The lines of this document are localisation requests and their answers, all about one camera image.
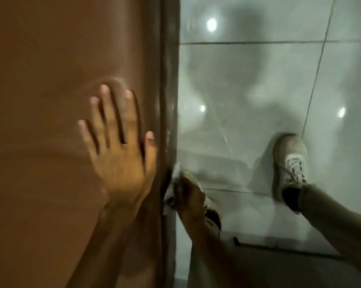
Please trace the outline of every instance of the fingernail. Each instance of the fingernail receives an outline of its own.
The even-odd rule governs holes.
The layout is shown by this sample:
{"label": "fingernail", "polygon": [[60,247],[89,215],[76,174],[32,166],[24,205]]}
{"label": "fingernail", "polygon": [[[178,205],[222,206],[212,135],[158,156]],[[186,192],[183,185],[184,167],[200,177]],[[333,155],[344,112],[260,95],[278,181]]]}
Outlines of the fingernail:
{"label": "fingernail", "polygon": [[147,137],[148,139],[154,139],[154,133],[153,133],[152,131],[147,131],[146,137]]}
{"label": "fingernail", "polygon": [[91,103],[92,105],[98,104],[98,101],[99,101],[99,98],[96,97],[96,96],[92,96],[92,97],[90,98],[90,103]]}
{"label": "fingernail", "polygon": [[127,91],[126,91],[126,98],[127,98],[127,99],[132,99],[132,96],[133,96],[133,95],[132,95],[132,92],[131,92],[130,90],[127,90]]}
{"label": "fingernail", "polygon": [[101,93],[103,95],[107,94],[109,92],[109,88],[107,85],[101,85]]}
{"label": "fingernail", "polygon": [[84,128],[86,126],[86,122],[84,120],[79,120],[78,124],[80,128]]}

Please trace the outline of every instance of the black sock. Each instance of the black sock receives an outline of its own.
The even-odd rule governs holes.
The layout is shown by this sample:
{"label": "black sock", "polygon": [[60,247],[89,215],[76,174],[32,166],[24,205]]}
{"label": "black sock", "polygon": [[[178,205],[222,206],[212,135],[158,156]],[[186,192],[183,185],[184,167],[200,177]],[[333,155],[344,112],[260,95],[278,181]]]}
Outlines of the black sock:
{"label": "black sock", "polygon": [[209,209],[206,210],[205,217],[215,223],[219,230],[222,230],[222,224],[220,222],[219,214],[216,211]]}
{"label": "black sock", "polygon": [[296,212],[300,212],[299,206],[298,206],[298,197],[300,193],[300,189],[288,187],[287,189],[284,189],[282,191],[282,197],[284,200],[284,203],[292,210]]}

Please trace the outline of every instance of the reflective floor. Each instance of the reflective floor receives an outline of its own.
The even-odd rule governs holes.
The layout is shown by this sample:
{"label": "reflective floor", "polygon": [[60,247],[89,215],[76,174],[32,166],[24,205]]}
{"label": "reflective floor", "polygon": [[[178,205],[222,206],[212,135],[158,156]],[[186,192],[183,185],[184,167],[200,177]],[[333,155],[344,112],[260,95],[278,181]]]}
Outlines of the reflective floor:
{"label": "reflective floor", "polygon": [[178,113],[178,160],[220,201],[226,237],[336,253],[270,198],[271,151],[302,135],[309,180],[361,213],[361,0],[181,0]]}

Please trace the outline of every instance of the hand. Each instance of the hand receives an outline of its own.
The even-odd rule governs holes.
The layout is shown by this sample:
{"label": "hand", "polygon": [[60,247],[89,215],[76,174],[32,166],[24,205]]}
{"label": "hand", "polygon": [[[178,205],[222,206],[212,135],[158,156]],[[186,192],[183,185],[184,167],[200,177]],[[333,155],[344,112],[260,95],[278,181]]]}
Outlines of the hand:
{"label": "hand", "polygon": [[197,185],[180,176],[175,189],[175,208],[185,228],[202,223],[204,225],[204,201],[206,195]]}
{"label": "hand", "polygon": [[133,93],[125,93],[126,144],[121,142],[119,123],[110,89],[106,85],[101,86],[101,97],[93,96],[90,99],[96,138],[91,135],[86,121],[78,121],[84,143],[95,172],[105,184],[109,204],[139,209],[149,194],[156,173],[157,146],[154,133],[148,131],[145,135],[143,158]]}

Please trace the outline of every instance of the sneaker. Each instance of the sneaker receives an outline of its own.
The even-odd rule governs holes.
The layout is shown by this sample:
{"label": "sneaker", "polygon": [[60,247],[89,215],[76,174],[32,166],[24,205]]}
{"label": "sneaker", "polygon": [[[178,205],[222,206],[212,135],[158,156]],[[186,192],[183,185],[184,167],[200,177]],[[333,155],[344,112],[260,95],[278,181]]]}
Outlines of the sneaker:
{"label": "sneaker", "polygon": [[308,154],[302,139],[296,134],[280,137],[274,145],[275,177],[273,196],[283,201],[282,191],[288,187],[300,189],[307,184]]}
{"label": "sneaker", "polygon": [[[189,179],[193,184],[197,185],[199,187],[199,189],[203,192],[203,188],[202,188],[201,184],[199,183],[199,180],[193,174],[191,174],[188,171],[183,171],[183,176],[186,177],[187,179]],[[220,207],[219,203],[216,202],[215,200],[213,200],[212,198],[208,197],[207,195],[205,197],[203,209],[205,210],[205,213],[207,211],[216,212],[219,216],[220,222],[222,222],[222,211],[221,211],[221,207]]]}

